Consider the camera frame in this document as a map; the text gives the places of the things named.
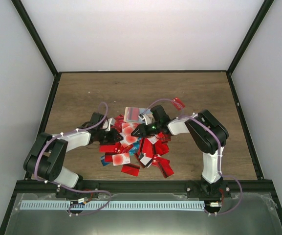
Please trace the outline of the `beige leather card holder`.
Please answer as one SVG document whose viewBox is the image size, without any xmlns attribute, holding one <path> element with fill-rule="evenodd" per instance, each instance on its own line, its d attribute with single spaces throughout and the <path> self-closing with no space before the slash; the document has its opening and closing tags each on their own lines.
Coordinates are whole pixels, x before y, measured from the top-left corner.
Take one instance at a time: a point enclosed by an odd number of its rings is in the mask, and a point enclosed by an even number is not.
<svg viewBox="0 0 282 235">
<path fill-rule="evenodd" d="M 150 109 L 126 107 L 124 113 L 124 122 L 126 123 L 151 123 L 153 121 L 153 115 Z"/>
</svg>

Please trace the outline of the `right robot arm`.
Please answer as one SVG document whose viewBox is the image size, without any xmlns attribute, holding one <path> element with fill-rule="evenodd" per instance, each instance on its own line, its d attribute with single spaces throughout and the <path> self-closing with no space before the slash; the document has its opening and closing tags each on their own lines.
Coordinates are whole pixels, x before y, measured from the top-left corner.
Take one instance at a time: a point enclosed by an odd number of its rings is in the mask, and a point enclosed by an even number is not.
<svg viewBox="0 0 282 235">
<path fill-rule="evenodd" d="M 203 154 L 203 172 L 200 187 L 207 197 L 219 192 L 223 182 L 221 160 L 226 140 L 226 128 L 208 111 L 203 110 L 191 116 L 171 119 L 161 105 L 151 108 L 154 122 L 142 123 L 132 132 L 132 136 L 147 138 L 159 133 L 175 136 L 189 133 Z"/>
</svg>

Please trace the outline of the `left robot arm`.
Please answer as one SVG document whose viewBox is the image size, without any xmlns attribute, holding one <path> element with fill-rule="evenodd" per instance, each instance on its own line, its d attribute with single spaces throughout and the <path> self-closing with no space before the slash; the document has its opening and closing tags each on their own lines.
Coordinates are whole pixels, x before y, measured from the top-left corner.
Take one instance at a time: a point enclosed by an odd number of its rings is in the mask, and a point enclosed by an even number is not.
<svg viewBox="0 0 282 235">
<path fill-rule="evenodd" d="M 54 183 L 65 188 L 72 197 L 78 198 L 84 192 L 84 185 L 79 182 L 79 174 L 64 167 L 65 155 L 94 142 L 106 146 L 119 143 L 123 136 L 113 127 L 114 124 L 115 119 L 94 112 L 89 121 L 71 132 L 55 135 L 42 132 L 28 153 L 23 168 L 36 180 Z"/>
</svg>

